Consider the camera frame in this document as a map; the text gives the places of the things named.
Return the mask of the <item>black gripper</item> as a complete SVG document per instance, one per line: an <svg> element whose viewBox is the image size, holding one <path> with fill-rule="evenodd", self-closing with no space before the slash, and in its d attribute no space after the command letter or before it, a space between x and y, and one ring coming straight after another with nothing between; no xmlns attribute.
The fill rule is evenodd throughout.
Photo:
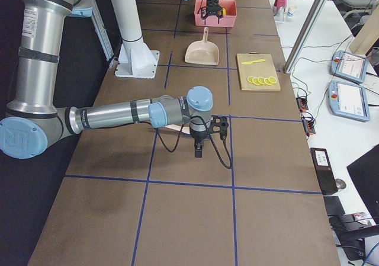
<svg viewBox="0 0 379 266"><path fill-rule="evenodd" d="M194 155L196 158L203 157L203 141L209 139L207 128L210 127L210 122L205 121L205 125L202 120L191 120L189 123L190 135L194 138Z"/></svg>
<svg viewBox="0 0 379 266"><path fill-rule="evenodd" d="M222 7L219 5L219 0L207 0L207 5L199 9L200 18L202 21L206 21L207 15L217 15L217 23L224 17L222 15Z"/></svg>

